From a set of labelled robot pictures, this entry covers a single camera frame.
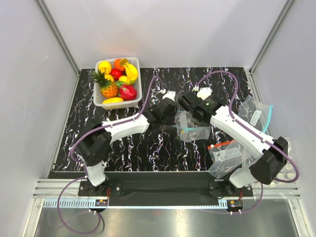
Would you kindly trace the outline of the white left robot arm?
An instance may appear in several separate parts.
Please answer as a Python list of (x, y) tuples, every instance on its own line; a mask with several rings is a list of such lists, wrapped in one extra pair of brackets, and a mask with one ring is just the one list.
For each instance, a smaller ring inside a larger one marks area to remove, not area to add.
[(71, 151), (71, 154), (79, 155), (87, 179), (80, 185), (80, 194), (101, 196), (109, 190), (102, 163), (108, 160), (113, 142), (162, 125), (173, 125), (176, 114), (177, 103), (174, 99), (163, 98), (158, 104), (134, 116), (110, 122), (91, 122), (87, 131), (79, 135)]

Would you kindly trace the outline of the teal zipper clear bag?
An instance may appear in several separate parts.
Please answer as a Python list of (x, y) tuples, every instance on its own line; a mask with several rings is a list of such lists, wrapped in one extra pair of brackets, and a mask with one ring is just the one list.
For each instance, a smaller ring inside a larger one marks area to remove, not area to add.
[(208, 139), (210, 136), (210, 125), (199, 122), (187, 111), (178, 111), (175, 116), (175, 124), (179, 139), (183, 142)]

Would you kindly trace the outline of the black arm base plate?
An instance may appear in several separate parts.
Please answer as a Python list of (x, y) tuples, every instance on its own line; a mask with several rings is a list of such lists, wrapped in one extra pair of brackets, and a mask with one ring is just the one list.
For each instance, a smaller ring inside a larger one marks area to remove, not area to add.
[(109, 197), (110, 206), (209, 206), (224, 198), (253, 197), (251, 187), (237, 189), (206, 171), (107, 172), (95, 187), (81, 181), (81, 197)]

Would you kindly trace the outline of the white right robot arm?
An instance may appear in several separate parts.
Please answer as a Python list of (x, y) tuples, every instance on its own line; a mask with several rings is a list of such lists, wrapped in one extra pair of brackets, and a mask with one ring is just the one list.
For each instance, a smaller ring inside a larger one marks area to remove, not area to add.
[(255, 182), (269, 185), (287, 164), (288, 141), (269, 136), (235, 115), (229, 106), (224, 106), (210, 95), (201, 99), (193, 91), (185, 93), (179, 104), (200, 122), (215, 126), (243, 147), (256, 159), (253, 164), (236, 169), (224, 183), (228, 195), (237, 195), (243, 186)]

